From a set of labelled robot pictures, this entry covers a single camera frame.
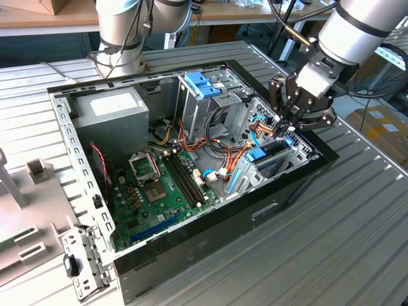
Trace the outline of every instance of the blue plastic clip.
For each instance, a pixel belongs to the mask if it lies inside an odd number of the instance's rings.
[[[221,94],[221,91],[216,89],[210,83],[210,79],[201,72],[186,73],[184,78],[201,98],[210,98]]]

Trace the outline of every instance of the grooved metal surface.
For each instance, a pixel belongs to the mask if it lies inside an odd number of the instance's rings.
[[[243,42],[147,52],[152,70],[236,59],[262,84],[281,72]],[[97,79],[87,60],[54,63]],[[45,88],[64,83],[42,65],[0,70],[0,147],[15,171],[53,164],[79,220],[80,188]],[[344,121],[318,135],[340,155],[285,212],[154,288],[133,305],[400,305],[408,295],[408,176]],[[0,288],[2,305],[76,305],[62,256]],[[116,283],[88,305],[121,305]]]

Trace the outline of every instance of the metal bracket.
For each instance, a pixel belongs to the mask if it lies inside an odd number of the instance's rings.
[[[109,287],[112,281],[112,266],[104,267],[95,240],[98,227],[73,228],[62,238],[64,266],[68,277],[72,277],[76,297],[84,302],[96,293]]]

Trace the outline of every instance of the table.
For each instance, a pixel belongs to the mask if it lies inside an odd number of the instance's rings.
[[[322,8],[318,0],[307,5],[304,10],[292,12],[293,18]],[[0,6],[0,36],[37,35],[82,33],[99,31],[98,14],[93,0],[70,0],[56,16],[18,10]],[[309,20],[327,20],[331,12],[323,13]],[[201,5],[201,26],[214,26],[223,24],[258,24],[263,22],[276,22],[268,1],[263,6],[254,8],[241,8],[232,2],[212,3]],[[190,26],[197,24],[197,16],[193,14]],[[301,31],[305,22],[299,22],[295,29]],[[164,48],[173,48],[175,34],[166,34]],[[285,46],[280,60],[286,60],[295,43],[291,40]]]
[[[237,60],[265,87],[284,71],[241,41],[146,52],[152,71]],[[54,65],[96,80],[86,60]],[[82,206],[46,88],[65,84],[42,65],[0,69],[0,147],[12,171],[53,164],[80,222]],[[400,305],[408,293],[408,174],[339,119],[316,131],[340,156],[292,207],[130,305]],[[2,305],[78,305],[62,256],[0,288]],[[121,305],[115,282],[90,306]]]

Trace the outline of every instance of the white plastic part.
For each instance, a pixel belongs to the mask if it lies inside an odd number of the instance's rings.
[[[96,11],[100,15],[119,15],[133,8],[139,0],[97,0]]]
[[[313,69],[310,64],[306,64],[300,70],[296,83],[315,97],[321,98],[333,86],[336,79],[327,78],[320,72]]]
[[[225,177],[227,175],[227,169],[221,168],[220,170],[218,170],[218,174],[222,177]]]
[[[218,178],[217,178],[217,174],[215,174],[215,172],[211,172],[209,174],[207,174],[205,176],[205,178],[209,181],[209,182],[215,182]]]

